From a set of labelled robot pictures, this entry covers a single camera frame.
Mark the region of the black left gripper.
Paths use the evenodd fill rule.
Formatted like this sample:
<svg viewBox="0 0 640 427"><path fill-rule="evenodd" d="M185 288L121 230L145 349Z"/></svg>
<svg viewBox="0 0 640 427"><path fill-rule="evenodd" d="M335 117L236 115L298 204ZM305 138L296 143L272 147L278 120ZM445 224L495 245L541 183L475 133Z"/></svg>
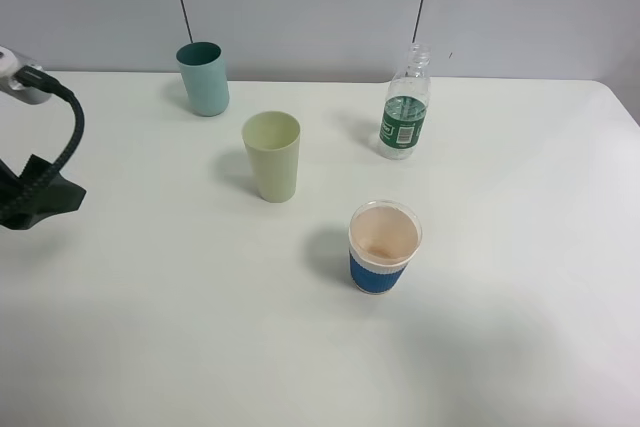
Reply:
<svg viewBox="0 0 640 427"><path fill-rule="evenodd" d="M20 175L1 162L1 206L22 194L26 187L43 174L51 163L32 154ZM58 173L40 192L22 202L9 215L1 216L1 225L10 230L28 230L49 217L77 211L86 190Z"/></svg>

